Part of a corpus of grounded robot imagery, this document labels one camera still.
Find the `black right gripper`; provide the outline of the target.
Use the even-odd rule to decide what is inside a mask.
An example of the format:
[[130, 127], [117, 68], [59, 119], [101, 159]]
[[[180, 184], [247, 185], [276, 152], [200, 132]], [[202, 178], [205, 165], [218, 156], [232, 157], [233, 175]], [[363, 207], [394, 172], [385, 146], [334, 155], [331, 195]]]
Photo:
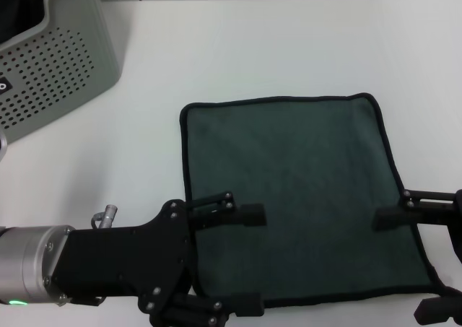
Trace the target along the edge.
[[[404, 190], [397, 205], [377, 209], [372, 228], [384, 231], [412, 224], [448, 226], [453, 250], [462, 262], [461, 194], [461, 190], [456, 193]], [[436, 295], [423, 299], [414, 311], [419, 325], [444, 323], [450, 318], [461, 325], [461, 291], [446, 286], [415, 286], [412, 289]]]

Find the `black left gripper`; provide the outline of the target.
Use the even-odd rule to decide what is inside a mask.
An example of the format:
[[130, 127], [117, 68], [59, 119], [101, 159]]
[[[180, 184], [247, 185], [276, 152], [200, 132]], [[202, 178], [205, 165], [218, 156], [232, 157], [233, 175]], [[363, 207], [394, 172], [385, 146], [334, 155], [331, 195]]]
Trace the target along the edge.
[[137, 297], [140, 311], [157, 315], [188, 294], [195, 263], [187, 205], [171, 200], [143, 225], [71, 231], [53, 282], [72, 302]]

